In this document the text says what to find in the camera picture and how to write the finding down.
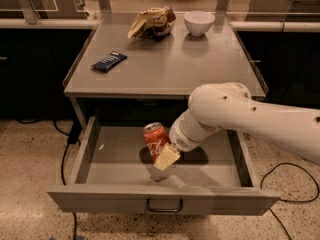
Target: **crumpled bag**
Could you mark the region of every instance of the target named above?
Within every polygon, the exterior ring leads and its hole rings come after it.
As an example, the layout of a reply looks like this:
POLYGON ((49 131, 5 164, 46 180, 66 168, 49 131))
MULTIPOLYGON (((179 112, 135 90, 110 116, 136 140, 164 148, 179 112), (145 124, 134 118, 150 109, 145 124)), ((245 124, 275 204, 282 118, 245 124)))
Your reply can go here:
POLYGON ((128 32, 128 38, 164 37, 171 32, 175 22, 176 15, 170 7, 153 7, 137 16, 128 32))

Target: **black cabinet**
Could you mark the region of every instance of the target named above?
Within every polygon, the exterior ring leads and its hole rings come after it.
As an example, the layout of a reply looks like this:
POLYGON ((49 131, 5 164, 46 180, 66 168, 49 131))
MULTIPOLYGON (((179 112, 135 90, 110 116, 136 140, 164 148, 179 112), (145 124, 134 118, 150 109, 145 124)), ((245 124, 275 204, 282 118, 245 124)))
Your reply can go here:
POLYGON ((269 87, 266 102, 320 108, 320 33, 238 34, 269 87))
POLYGON ((63 79, 90 30, 0 30, 0 117, 71 118, 63 79))

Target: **terrazzo floor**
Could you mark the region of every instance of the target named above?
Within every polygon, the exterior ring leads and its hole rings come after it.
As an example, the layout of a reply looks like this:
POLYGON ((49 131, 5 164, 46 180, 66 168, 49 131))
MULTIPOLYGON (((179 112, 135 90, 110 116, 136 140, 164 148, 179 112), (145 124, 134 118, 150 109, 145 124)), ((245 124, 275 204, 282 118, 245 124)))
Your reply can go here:
MULTIPOLYGON (((57 126, 69 132, 70 121, 57 126)), ((73 217, 63 213, 46 193, 62 184, 60 163, 67 136, 52 121, 21 124, 0 121, 0 239, 72 239, 73 217)), ((320 167, 246 136, 257 179, 281 162, 296 163, 320 182, 320 167)), ((68 176, 79 147, 69 149, 68 176)), ((309 176, 295 167, 283 167, 266 179, 265 188, 282 198, 305 199, 315 195, 309 176)), ((320 200, 307 204, 277 202, 272 210, 294 240, 320 239, 320 200)), ((77 214, 77 239, 288 239, 270 211, 263 216, 179 216, 77 214)))

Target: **gray tabletop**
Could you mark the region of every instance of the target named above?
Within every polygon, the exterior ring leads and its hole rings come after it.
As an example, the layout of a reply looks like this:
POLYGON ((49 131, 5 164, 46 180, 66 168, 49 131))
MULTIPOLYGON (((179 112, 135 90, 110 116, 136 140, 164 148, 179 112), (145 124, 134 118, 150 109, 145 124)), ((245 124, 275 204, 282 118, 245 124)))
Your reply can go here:
POLYGON ((160 42, 127 38, 137 13, 107 13, 65 88, 69 97, 185 97, 207 83, 240 82, 265 94, 241 45, 225 20, 205 36, 191 36, 183 13, 160 42), (128 58, 106 74, 91 65, 111 51, 128 58))

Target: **can lid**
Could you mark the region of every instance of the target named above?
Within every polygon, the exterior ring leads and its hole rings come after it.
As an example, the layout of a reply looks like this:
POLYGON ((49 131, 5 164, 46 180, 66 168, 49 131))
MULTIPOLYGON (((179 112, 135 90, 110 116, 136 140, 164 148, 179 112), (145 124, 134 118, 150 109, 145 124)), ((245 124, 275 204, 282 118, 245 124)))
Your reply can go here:
POLYGON ((159 129, 160 126, 161 126, 161 123, 159 123, 159 122, 148 124, 143 128, 143 132, 153 132, 153 131, 159 129))

